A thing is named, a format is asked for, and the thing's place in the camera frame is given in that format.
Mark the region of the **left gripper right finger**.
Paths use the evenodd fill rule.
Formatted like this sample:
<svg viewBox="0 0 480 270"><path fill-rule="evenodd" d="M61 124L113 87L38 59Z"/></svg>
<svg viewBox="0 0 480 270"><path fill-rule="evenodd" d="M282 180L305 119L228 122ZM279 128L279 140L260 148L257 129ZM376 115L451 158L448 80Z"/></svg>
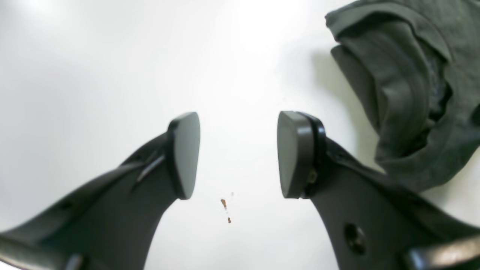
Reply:
<svg viewBox="0 0 480 270"><path fill-rule="evenodd" d="M282 111L283 196L309 199L341 270L478 270L479 228L364 166L307 113Z"/></svg>

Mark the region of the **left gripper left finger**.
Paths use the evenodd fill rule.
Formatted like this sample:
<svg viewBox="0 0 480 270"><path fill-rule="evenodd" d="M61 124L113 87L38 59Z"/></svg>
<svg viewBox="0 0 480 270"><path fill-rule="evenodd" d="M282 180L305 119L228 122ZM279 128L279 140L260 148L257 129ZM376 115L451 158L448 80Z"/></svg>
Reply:
<svg viewBox="0 0 480 270"><path fill-rule="evenodd" d="M196 112L176 117L118 168L2 232L1 262L21 270L144 269L161 217L193 194L200 140Z"/></svg>

